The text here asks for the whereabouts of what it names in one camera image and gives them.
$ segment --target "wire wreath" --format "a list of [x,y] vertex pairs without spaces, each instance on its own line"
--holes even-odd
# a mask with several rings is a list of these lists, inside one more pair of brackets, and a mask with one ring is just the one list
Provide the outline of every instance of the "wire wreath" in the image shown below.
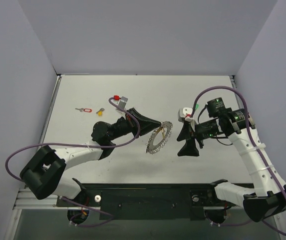
[[[172,127],[173,127],[173,124],[170,121],[165,121],[162,123],[162,125],[159,128],[155,129],[152,132],[151,136],[149,137],[147,148],[146,148],[146,153],[155,154],[159,152],[160,149],[164,147],[169,137],[171,136]],[[163,134],[163,139],[158,144],[154,145],[154,140],[157,134],[159,133]]]

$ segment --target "screw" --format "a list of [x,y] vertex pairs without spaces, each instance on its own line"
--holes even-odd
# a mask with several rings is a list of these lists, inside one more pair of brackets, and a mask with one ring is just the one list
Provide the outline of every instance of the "screw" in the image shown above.
[[102,199],[102,197],[100,195],[96,195],[94,198],[95,202],[97,202],[97,203],[100,202],[101,199]]
[[197,195],[193,195],[193,196],[192,196],[192,200],[193,200],[193,202],[198,202],[198,201],[199,201],[199,198],[198,198]]

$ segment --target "white table surface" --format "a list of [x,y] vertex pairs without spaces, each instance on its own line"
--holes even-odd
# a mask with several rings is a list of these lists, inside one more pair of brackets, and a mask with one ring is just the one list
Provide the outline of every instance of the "white table surface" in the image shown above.
[[[183,126],[177,121],[178,109],[192,107],[202,90],[217,85],[232,86],[228,76],[63,75],[44,142],[87,142],[96,122],[113,124],[121,117],[108,103],[108,98],[125,96],[127,109],[135,107],[146,117],[173,123],[167,144],[157,154],[146,154],[149,133],[130,145],[115,149],[105,159],[70,168],[65,176],[82,183],[211,183],[220,179],[251,183],[236,149],[221,145],[215,139],[205,140],[203,149],[197,146],[200,157],[177,156],[185,143],[176,141]],[[223,98],[227,108],[238,109],[234,93],[215,90],[200,99],[195,116],[207,101],[217,97]],[[83,113],[75,108],[90,108],[93,112]],[[95,114],[100,108],[105,108],[102,117]],[[201,122],[208,119],[205,111]],[[128,134],[113,142],[123,143],[132,137]]]

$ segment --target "white wall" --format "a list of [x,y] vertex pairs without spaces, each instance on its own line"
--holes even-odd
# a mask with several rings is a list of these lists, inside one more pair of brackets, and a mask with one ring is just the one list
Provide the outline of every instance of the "white wall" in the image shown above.
[[[5,171],[13,151],[38,142],[56,75],[17,0],[0,0],[0,239],[19,182]],[[13,159],[16,173],[33,151]]]
[[286,0],[279,0],[236,75],[260,137],[286,180]]
[[60,74],[233,75],[277,0],[19,0]]

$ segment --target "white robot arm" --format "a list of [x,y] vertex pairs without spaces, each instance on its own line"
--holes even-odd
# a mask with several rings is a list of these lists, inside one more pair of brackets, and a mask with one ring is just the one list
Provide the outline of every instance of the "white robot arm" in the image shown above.
[[[97,122],[93,126],[92,140],[84,146],[80,144],[80,147],[52,149],[45,145],[23,168],[19,176],[37,199],[44,199],[51,194],[75,199],[84,189],[77,179],[65,177],[65,170],[88,161],[106,158],[115,147],[124,146],[161,126],[161,122],[142,116],[134,108],[124,110],[127,98],[115,97],[120,101],[118,106],[114,106],[124,112],[116,123]],[[129,133],[134,135],[131,141],[119,146],[112,143],[112,140]]]
[[[213,119],[201,124],[196,124],[192,117],[192,110],[184,107],[178,112],[178,120],[184,125],[177,141],[186,141],[178,156],[197,157],[199,151],[195,140],[202,149],[203,140],[224,134],[241,156],[254,188],[241,187],[223,179],[215,183],[216,197],[244,208],[247,215],[255,222],[285,211],[286,201],[269,169],[273,171],[285,192],[286,182],[272,165],[264,149],[266,146],[261,143],[255,123],[249,116],[250,133],[256,146],[251,142],[246,129],[244,109],[232,111],[231,108],[225,108],[221,98],[213,99],[207,102],[209,117]],[[260,149],[268,165],[264,163],[257,149]]]

